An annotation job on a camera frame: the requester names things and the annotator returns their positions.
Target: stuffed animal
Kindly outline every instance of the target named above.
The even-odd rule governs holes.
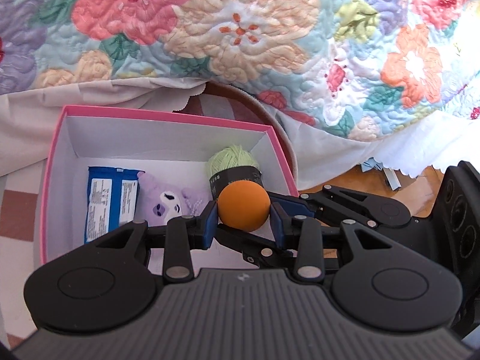
[[[199,215],[211,199],[210,191],[180,189],[163,183],[151,174],[138,172],[138,195],[135,217],[145,219],[149,226],[163,226],[171,218]]]

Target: pink box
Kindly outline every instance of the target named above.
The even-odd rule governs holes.
[[[209,188],[206,162],[233,144],[241,145],[258,161],[266,190],[298,195],[271,126],[125,108],[64,107],[46,165],[40,211],[41,263],[83,244],[89,166],[141,169],[182,188]],[[268,221],[257,233],[273,238]],[[192,252],[196,271],[248,264],[240,253],[215,241],[209,250]],[[153,250],[149,269],[161,271],[162,260],[163,251]]]

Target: black device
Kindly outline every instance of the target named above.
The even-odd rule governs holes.
[[[447,169],[428,218],[334,186],[270,198],[274,241],[218,225],[210,202],[198,217],[127,223],[45,264],[24,293],[38,331],[0,359],[476,359],[461,341],[480,286],[470,164]],[[260,269],[195,277],[190,250],[214,237]],[[162,275],[147,269],[154,248],[165,250]]]

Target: ball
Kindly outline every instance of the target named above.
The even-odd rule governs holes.
[[[261,185],[239,180],[227,185],[217,200],[218,217],[227,226],[252,232],[268,219],[270,197]]]

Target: floral quilt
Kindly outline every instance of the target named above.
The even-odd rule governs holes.
[[[480,113],[479,0],[0,0],[0,12],[0,95],[198,77],[360,141],[437,109]]]

